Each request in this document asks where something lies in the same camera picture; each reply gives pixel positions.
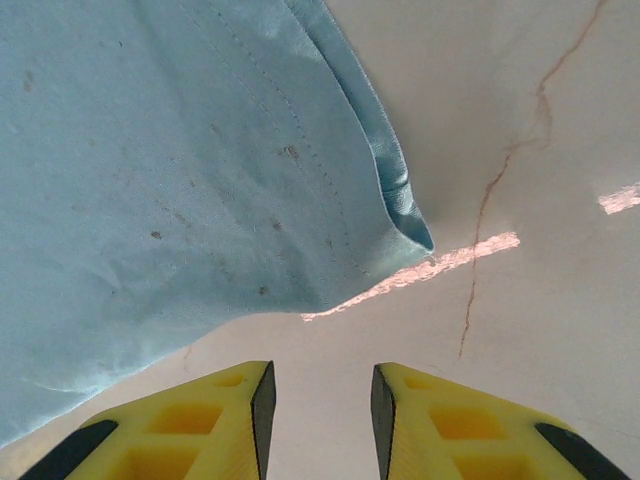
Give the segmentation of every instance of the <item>honeycomb cutout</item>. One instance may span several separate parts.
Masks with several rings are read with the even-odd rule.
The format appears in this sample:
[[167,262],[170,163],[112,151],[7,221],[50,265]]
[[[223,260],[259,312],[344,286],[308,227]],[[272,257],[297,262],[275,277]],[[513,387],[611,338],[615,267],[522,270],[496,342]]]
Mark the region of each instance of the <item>honeycomb cutout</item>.
[[264,480],[272,362],[247,362],[107,410],[21,480]]
[[371,413],[382,480],[629,478],[549,415],[395,363]]

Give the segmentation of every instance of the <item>marble floor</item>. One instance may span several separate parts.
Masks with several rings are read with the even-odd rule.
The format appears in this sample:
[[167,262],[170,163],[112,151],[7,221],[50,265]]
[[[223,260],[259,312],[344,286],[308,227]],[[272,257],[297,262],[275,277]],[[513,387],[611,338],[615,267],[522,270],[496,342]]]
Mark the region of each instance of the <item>marble floor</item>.
[[328,3],[434,258],[329,314],[225,325],[0,452],[0,478],[93,413],[249,359],[276,362],[272,480],[377,478],[383,361],[559,416],[640,477],[640,3]]

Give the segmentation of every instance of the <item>floor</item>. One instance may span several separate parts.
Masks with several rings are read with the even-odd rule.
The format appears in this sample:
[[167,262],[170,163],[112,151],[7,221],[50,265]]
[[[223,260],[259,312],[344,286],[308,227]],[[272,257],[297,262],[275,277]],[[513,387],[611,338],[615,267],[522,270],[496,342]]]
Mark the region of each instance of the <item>floor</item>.
[[383,361],[554,414],[640,477],[640,3],[328,3],[398,131],[434,258],[328,315],[225,325],[0,452],[0,478],[93,413],[249,359],[276,365],[272,480],[377,478]]

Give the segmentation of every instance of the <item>yellow plastic part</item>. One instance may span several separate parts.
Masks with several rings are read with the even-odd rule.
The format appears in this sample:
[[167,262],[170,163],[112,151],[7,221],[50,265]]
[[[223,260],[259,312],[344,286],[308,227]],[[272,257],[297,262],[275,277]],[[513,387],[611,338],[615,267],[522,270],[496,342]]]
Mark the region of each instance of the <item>yellow plastic part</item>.
[[376,366],[372,412],[383,480],[584,478],[535,429],[560,420],[396,363]]
[[[112,420],[118,427],[66,478],[259,480],[274,407],[273,364],[243,363],[92,418],[83,426]],[[256,435],[268,437],[266,452],[257,451],[265,438]]]

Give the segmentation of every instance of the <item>stitching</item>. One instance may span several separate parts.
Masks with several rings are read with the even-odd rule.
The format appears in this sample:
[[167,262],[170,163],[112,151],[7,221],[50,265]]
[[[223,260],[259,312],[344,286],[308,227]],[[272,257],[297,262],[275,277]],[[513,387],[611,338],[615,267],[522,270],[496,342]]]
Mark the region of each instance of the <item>stitching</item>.
[[[338,208],[340,209],[340,221],[342,223],[343,232],[344,232],[344,244],[347,247],[347,250],[349,251],[349,256],[351,257],[351,261],[353,262],[353,266],[355,268],[357,268],[358,271],[360,271],[360,273],[362,273],[363,275],[369,275],[369,273],[366,270],[364,270],[362,267],[360,267],[360,265],[358,264],[358,262],[356,261],[354,255],[353,255],[353,250],[351,248],[351,243],[349,241],[349,232],[347,231],[347,224],[346,224],[346,222],[344,220],[344,206],[342,205],[342,201],[340,200],[340,196],[338,195],[338,190],[336,189],[335,185],[333,184],[333,181],[329,177],[329,174],[323,168],[322,163],[320,162],[320,159],[318,158],[318,154],[313,149],[313,146],[311,145],[311,142],[309,141],[307,135],[305,134],[304,130],[302,129],[302,124],[300,122],[300,118],[298,117],[298,114],[294,110],[293,105],[291,104],[291,102],[289,101],[287,96],[282,92],[282,90],[280,89],[278,84],[273,80],[273,78],[271,78],[271,76],[260,66],[260,63],[258,62],[258,60],[256,60],[256,58],[253,56],[253,54],[249,51],[247,46],[242,42],[242,40],[240,40],[240,38],[238,38],[238,35],[233,31],[233,29],[231,28],[229,23],[226,21],[226,19],[222,15],[222,13],[220,13],[220,11],[218,11],[211,4],[211,2],[209,2],[209,6],[218,15],[218,18],[224,24],[224,26],[227,29],[227,31],[231,34],[231,36],[236,41],[236,43],[240,46],[240,48],[242,48],[242,50],[244,50],[244,52],[247,54],[247,56],[251,59],[251,61],[253,62],[254,66],[258,69],[259,72],[262,73],[264,78],[267,79],[267,81],[275,89],[276,93],[278,95],[280,95],[282,100],[284,100],[284,102],[286,103],[287,108],[289,109],[289,112],[291,112],[291,115],[293,116],[293,119],[296,122],[296,129],[298,130],[298,133],[300,134],[300,138],[305,143],[305,146],[306,146],[307,150],[311,154],[311,158],[313,158],[315,160],[316,164],[318,165],[318,168],[320,169],[321,172],[323,172],[324,179],[326,180],[327,184],[329,185],[329,187],[333,191],[333,196],[336,198],[336,203],[338,205]],[[300,165],[296,161],[296,159],[293,159],[293,161],[298,166],[298,169],[300,170],[300,172],[304,173],[302,171],[302,168],[300,167]],[[325,219],[326,219],[326,221],[328,223],[329,222],[329,217],[327,216],[327,212],[326,212],[324,206],[322,207],[322,210],[323,210]],[[333,256],[333,248],[331,246],[329,246],[329,248],[331,249],[331,256],[332,256],[333,262],[335,263],[336,259]]]
[[255,103],[257,103],[258,105],[260,105],[260,107],[262,107],[262,109],[265,111],[265,113],[269,116],[269,118],[271,119],[271,122],[273,123],[274,127],[276,128],[276,131],[278,133],[280,133],[280,127],[278,126],[278,122],[276,122],[276,119],[273,117],[273,115],[271,114],[271,112],[269,111],[269,109],[267,108],[267,106],[262,103],[260,100],[258,100],[258,97],[256,97],[256,95],[253,93],[253,91],[249,88],[249,86],[242,80],[242,78],[240,78],[240,76],[236,73],[236,71],[231,67],[231,64],[227,61],[227,59],[225,58],[224,55],[222,55],[222,52],[220,51],[220,49],[218,48],[218,46],[213,43],[211,41],[211,39],[204,33],[204,31],[202,30],[202,27],[198,24],[198,22],[196,22],[195,18],[193,18],[193,16],[187,11],[186,8],[184,8],[184,6],[178,2],[178,6],[180,7],[180,10],[182,10],[182,12],[189,18],[189,20],[191,20],[191,22],[193,22],[193,24],[196,26],[196,28],[198,29],[198,32],[200,33],[200,36],[207,42],[207,44],[213,48],[216,53],[218,54],[218,56],[220,57],[220,59],[222,60],[222,62],[227,66],[227,68],[229,69],[229,71],[233,74],[233,76],[236,78],[236,80],[238,80],[238,82],[240,83],[240,85],[242,85],[244,87],[244,89],[247,91],[247,93],[249,94],[249,96],[253,99],[253,101]]

